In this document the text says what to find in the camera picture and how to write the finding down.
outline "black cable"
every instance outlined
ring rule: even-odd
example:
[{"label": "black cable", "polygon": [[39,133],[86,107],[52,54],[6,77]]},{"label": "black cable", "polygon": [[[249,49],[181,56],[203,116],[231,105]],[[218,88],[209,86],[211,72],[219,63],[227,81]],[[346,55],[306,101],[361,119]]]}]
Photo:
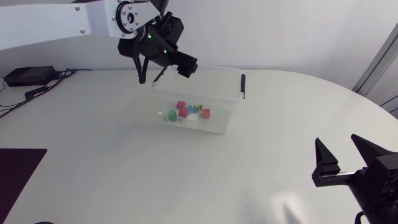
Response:
[{"label": "black cable", "polygon": [[4,79],[2,80],[2,89],[0,90],[0,93],[6,89],[6,86],[4,85]]},{"label": "black cable", "polygon": [[398,95],[396,95],[395,97],[391,98],[390,100],[387,100],[386,102],[384,102],[384,103],[383,103],[383,104],[381,104],[380,106],[383,106],[383,105],[385,105],[386,103],[390,102],[391,100],[393,100],[393,99],[395,99],[395,98],[397,98],[397,97],[398,97]]},{"label": "black cable", "polygon": [[25,100],[25,101],[22,101],[22,102],[20,102],[20,103],[16,103],[16,104],[14,104],[14,105],[9,105],[9,106],[0,105],[0,106],[3,106],[3,107],[11,107],[11,106],[14,106],[14,107],[12,107],[12,108],[7,108],[7,109],[0,110],[0,112],[2,112],[2,111],[7,111],[7,112],[5,112],[4,114],[0,115],[0,118],[2,118],[2,117],[4,117],[5,115],[9,114],[11,111],[17,109],[18,107],[20,107],[20,106],[26,104],[26,103],[29,102],[30,100],[33,100],[34,98],[37,98],[37,97],[39,97],[39,96],[41,96],[41,95],[43,95],[43,94],[48,93],[50,90],[52,90],[54,87],[56,87],[59,83],[61,83],[62,80],[64,80],[65,78],[70,77],[71,75],[73,75],[74,73],[76,73],[76,71],[78,71],[78,70],[79,70],[79,69],[69,69],[69,68],[67,68],[65,71],[62,71],[62,72],[55,72],[55,73],[54,73],[55,75],[56,75],[56,74],[62,74],[62,73],[63,73],[63,75],[62,75],[53,85],[48,86],[48,89],[47,89],[47,90],[45,90],[45,91],[43,91],[42,93],[39,93],[39,94],[33,96],[33,97],[32,97],[31,99],[29,99],[29,100]]},{"label": "black cable", "polygon": [[363,215],[364,215],[363,212],[358,212],[358,214],[356,214],[354,224],[361,224],[361,217],[362,217]]},{"label": "black cable", "polygon": [[392,112],[394,112],[394,111],[396,111],[396,110],[398,110],[398,108],[393,109],[393,110],[390,111],[389,113],[392,113]]}]

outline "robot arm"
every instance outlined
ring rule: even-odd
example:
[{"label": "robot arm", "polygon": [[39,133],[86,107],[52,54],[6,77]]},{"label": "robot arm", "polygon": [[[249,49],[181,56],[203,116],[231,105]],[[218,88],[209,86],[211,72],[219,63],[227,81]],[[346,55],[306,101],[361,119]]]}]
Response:
[{"label": "robot arm", "polygon": [[[0,7],[0,50],[81,35],[119,38],[119,53],[136,64],[145,83],[148,62],[178,65],[189,77],[197,59],[177,51],[183,31],[171,12],[163,16],[168,0],[77,0],[69,4],[30,4]],[[145,56],[143,66],[139,55]]]}]

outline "black power adapter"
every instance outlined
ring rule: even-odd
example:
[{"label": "black power adapter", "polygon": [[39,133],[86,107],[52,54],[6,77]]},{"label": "black power adapter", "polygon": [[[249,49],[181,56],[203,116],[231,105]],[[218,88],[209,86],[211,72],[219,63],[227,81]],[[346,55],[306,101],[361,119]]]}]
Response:
[{"label": "black power adapter", "polygon": [[54,72],[53,66],[17,68],[4,81],[8,86],[47,85]]}]

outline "table surface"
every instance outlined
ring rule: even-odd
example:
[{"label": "table surface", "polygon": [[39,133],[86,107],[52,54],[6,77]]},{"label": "table surface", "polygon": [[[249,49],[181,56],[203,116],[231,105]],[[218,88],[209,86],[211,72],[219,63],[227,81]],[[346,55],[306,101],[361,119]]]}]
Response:
[{"label": "table surface", "polygon": [[398,151],[398,120],[319,78],[245,72],[225,135],[167,126],[134,71],[78,72],[0,119],[1,147],[48,149],[5,223],[353,223],[349,188],[312,182],[315,138],[356,170],[351,134]]}]

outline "colored block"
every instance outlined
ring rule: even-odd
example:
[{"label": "colored block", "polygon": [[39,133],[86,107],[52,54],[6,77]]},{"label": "colored block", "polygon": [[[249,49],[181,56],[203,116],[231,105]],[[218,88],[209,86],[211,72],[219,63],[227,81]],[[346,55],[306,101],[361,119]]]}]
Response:
[{"label": "colored block", "polygon": [[177,112],[176,110],[169,110],[169,121],[177,120]]},{"label": "colored block", "polygon": [[201,117],[202,118],[209,118],[210,117],[210,109],[203,109],[201,111]]},{"label": "colored block", "polygon": [[188,110],[187,109],[182,109],[182,110],[180,110],[180,112],[178,112],[178,115],[180,117],[186,118],[187,115],[188,115]]},{"label": "colored block", "polygon": [[196,112],[199,112],[199,111],[201,111],[201,109],[203,108],[203,105],[201,105],[200,103],[195,103],[195,104],[193,105],[193,107],[194,107],[194,109],[195,109]]},{"label": "colored block", "polygon": [[193,114],[195,112],[195,109],[193,108],[192,105],[187,106],[185,109],[188,110],[188,115]]},{"label": "colored block", "polygon": [[182,110],[182,109],[185,108],[186,105],[187,105],[187,104],[186,104],[184,101],[179,101],[179,102],[177,103],[177,109]]}]

